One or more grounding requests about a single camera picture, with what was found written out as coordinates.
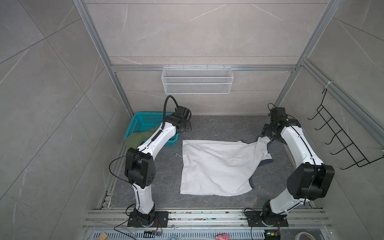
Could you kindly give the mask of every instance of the gray floor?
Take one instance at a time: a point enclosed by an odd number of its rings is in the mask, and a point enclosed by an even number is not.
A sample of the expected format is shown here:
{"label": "gray floor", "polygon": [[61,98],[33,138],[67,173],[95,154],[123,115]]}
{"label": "gray floor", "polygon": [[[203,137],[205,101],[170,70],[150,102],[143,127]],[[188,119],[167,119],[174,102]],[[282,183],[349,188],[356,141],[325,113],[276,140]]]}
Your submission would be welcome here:
{"label": "gray floor", "polygon": [[[179,134],[175,146],[164,146],[155,159],[156,178],[152,198],[158,208],[243,208],[262,207],[265,201],[279,195],[287,177],[293,172],[283,146],[272,142],[269,152],[273,162],[259,166],[252,176],[254,189],[234,197],[197,196],[180,194],[182,140],[216,140],[254,142],[260,135],[268,116],[192,116],[192,131]],[[125,178],[121,169],[120,177]],[[135,203],[132,186],[117,180],[110,207],[127,207]]]}

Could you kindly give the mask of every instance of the green cloth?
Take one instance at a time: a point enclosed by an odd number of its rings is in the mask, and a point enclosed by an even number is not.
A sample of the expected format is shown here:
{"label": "green cloth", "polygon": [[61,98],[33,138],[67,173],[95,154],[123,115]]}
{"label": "green cloth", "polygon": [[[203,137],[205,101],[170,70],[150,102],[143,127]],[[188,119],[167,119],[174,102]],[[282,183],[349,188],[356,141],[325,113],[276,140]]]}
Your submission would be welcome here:
{"label": "green cloth", "polygon": [[125,144],[127,145],[128,148],[137,148],[140,146],[142,141],[148,140],[154,133],[157,131],[160,125],[149,129],[148,131],[145,132],[133,132],[131,133],[127,139],[125,139]]}

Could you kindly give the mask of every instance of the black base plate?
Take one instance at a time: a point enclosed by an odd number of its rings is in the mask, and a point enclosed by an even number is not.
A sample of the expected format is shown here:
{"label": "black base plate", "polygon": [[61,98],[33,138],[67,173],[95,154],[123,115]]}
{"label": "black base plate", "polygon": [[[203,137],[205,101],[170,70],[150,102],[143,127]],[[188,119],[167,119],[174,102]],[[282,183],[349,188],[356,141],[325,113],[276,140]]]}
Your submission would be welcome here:
{"label": "black base plate", "polygon": [[[161,227],[167,227],[168,214],[169,212],[166,211],[155,211],[155,218],[159,220]],[[141,223],[137,221],[135,213],[131,212],[129,215],[133,217],[128,220],[127,227],[143,227],[143,225],[141,225]],[[154,220],[154,223],[149,227],[156,227],[156,220]]]}
{"label": "black base plate", "polygon": [[[247,217],[249,227],[265,227],[265,225],[262,223],[261,213],[262,211],[246,211],[245,212],[245,216]],[[279,227],[279,222],[280,222],[280,227],[288,227],[286,215],[275,215],[273,217],[269,217],[269,222],[274,223],[273,227]]]}

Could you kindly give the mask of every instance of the wooden block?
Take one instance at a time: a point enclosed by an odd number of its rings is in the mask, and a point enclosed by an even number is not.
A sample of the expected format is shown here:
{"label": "wooden block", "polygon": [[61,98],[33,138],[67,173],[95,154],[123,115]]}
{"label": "wooden block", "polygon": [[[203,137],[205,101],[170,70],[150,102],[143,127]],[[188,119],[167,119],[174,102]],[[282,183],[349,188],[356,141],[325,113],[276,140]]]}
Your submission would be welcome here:
{"label": "wooden block", "polygon": [[108,235],[103,232],[100,236],[99,236],[99,240],[106,240],[108,238]]}

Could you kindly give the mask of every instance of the black cable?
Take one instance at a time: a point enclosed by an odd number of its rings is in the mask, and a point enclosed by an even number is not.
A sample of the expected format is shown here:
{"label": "black cable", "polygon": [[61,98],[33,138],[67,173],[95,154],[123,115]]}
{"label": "black cable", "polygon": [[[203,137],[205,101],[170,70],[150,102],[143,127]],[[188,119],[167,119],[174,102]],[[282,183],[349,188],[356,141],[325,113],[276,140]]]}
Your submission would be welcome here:
{"label": "black cable", "polygon": [[252,226],[251,226],[251,238],[252,238],[252,240],[253,240],[253,236],[252,236],[252,228],[253,228],[253,226],[254,226],[255,223],[256,223],[255,219],[253,219],[253,220],[254,220],[254,222],[253,222],[253,224],[252,224]]}
{"label": "black cable", "polygon": [[172,98],[172,99],[173,99],[173,101],[174,101],[175,104],[176,104],[176,108],[179,107],[178,104],[177,104],[177,102],[176,102],[176,99],[175,99],[172,95],[168,95],[168,96],[166,97],[166,100],[164,101],[164,108],[163,108],[163,124],[161,125],[161,130],[164,129],[164,125],[165,125],[165,122],[166,122],[166,108],[167,108],[168,98]]}
{"label": "black cable", "polygon": [[[127,207],[127,208],[125,209],[125,214],[126,214],[127,216],[129,216],[129,215],[127,214],[127,210],[128,210],[128,208],[130,208],[130,207],[133,206],[133,205],[136,206],[136,204],[131,204],[131,205],[129,205],[129,207]],[[115,230],[115,231],[117,231],[117,232],[119,232],[119,233],[122,233],[122,234],[124,234],[124,235],[129,236],[129,237],[132,238],[133,240],[137,240],[136,238],[132,237],[131,235],[128,235],[128,234],[123,233],[123,232],[121,232],[121,231],[119,231],[119,230],[116,230],[117,227],[120,227],[120,226],[123,225],[124,223],[128,222],[129,219],[132,218],[132,217],[133,217],[133,216],[129,216],[128,220],[126,220],[125,222],[123,222],[123,223],[117,225],[116,227],[113,228],[113,230]]]}
{"label": "black cable", "polygon": [[[118,159],[120,159],[120,158],[123,158],[123,157],[132,156],[132,155],[135,155],[135,154],[137,154],[137,152],[136,152],[136,153],[132,153],[132,154],[128,154],[128,155],[125,155],[125,156],[121,156],[121,157],[118,157],[118,158],[114,159],[114,160],[109,164],[108,169],[109,169],[109,172],[110,172],[114,177],[116,177],[116,178],[118,178],[118,179],[120,179],[120,180],[122,180],[122,181],[124,181],[124,182],[127,182],[127,183],[129,183],[130,185],[132,185],[132,186],[136,189],[136,191],[135,191],[135,195],[136,195],[137,188],[136,188],[135,185],[133,185],[132,183],[130,183],[129,181],[127,181],[127,180],[125,180],[125,179],[122,179],[121,177],[118,177],[118,176],[114,175],[113,172],[111,171],[111,164],[112,164],[114,161],[116,161],[116,160],[118,160]],[[137,193],[137,200],[139,201],[139,206],[140,206],[139,193]]]}
{"label": "black cable", "polygon": [[[291,126],[289,123],[287,123],[286,121],[283,121],[283,122],[285,122],[285,123],[288,124],[291,128],[293,128],[294,131],[300,136],[300,134],[296,131],[296,129],[295,129],[294,127],[292,127],[292,126]],[[303,139],[301,136],[300,136],[300,138],[301,138],[301,140],[303,141],[303,143],[305,144],[305,146],[307,147],[308,152],[309,152],[310,155],[311,155],[311,158],[312,158],[312,161],[313,161],[313,165],[314,165],[314,166],[313,166],[314,171],[313,171],[313,177],[312,177],[312,180],[311,180],[311,184],[310,184],[310,186],[309,186],[309,188],[308,188],[308,191],[307,191],[307,194],[306,194],[306,196],[305,196],[305,198],[304,198],[304,205],[303,205],[303,206],[305,206],[305,202],[306,202],[306,199],[307,199],[307,197],[308,197],[308,192],[309,192],[309,190],[310,190],[310,188],[311,188],[311,186],[312,186],[313,180],[314,180],[315,175],[316,175],[316,163],[314,162],[314,158],[313,158],[313,156],[312,156],[312,153],[311,153],[309,147],[307,146],[307,144],[305,143],[304,139]]]}
{"label": "black cable", "polygon": [[268,108],[269,112],[271,112],[271,109],[269,108],[269,105],[270,105],[270,104],[272,104],[272,105],[275,106],[275,108],[276,108],[276,105],[274,105],[273,103],[268,103],[266,107]]}
{"label": "black cable", "polygon": [[293,128],[294,129],[294,131],[297,133],[297,135],[301,138],[301,140],[303,141],[303,143],[304,143],[304,145],[307,147],[307,149],[308,149],[308,152],[310,153],[310,155],[311,155],[311,158],[312,158],[312,161],[313,161],[313,164],[314,165],[316,165],[316,163],[314,162],[314,158],[313,158],[313,155],[312,155],[312,153],[311,153],[311,151],[310,151],[310,148],[308,147],[308,145],[305,143],[305,141],[304,141],[304,139],[300,136],[300,133],[298,132],[298,131],[296,131],[296,129],[291,125],[291,124],[289,124],[289,123],[287,123],[286,121],[284,121],[283,120],[283,122],[285,122],[286,124],[288,124],[291,128]]}
{"label": "black cable", "polygon": [[247,210],[253,210],[253,211],[257,212],[257,210],[255,210],[255,209],[252,209],[252,208],[250,208],[250,207],[246,207],[246,208],[244,209],[244,215],[245,215],[245,216],[247,216],[247,215],[245,214],[245,211],[247,211]]}
{"label": "black cable", "polygon": [[285,213],[285,212],[288,212],[288,211],[290,211],[290,210],[294,209],[295,207],[297,207],[299,204],[300,204],[300,202],[298,202],[298,203],[297,203],[295,206],[291,207],[291,208],[290,208],[290,209],[288,209],[287,211],[282,211],[282,212],[279,212],[277,215],[279,215],[279,214],[282,214],[282,213]]}
{"label": "black cable", "polygon": [[304,205],[303,205],[303,206],[305,206],[305,200],[306,200],[307,197],[308,197],[308,192],[309,192],[309,190],[310,190],[310,188],[311,188],[311,186],[312,186],[312,183],[313,183],[313,180],[314,180],[315,176],[316,176],[316,166],[313,166],[313,176],[312,176],[311,184],[310,184],[310,186],[309,186],[309,188],[308,188],[308,191],[307,191],[307,193],[305,194]]}

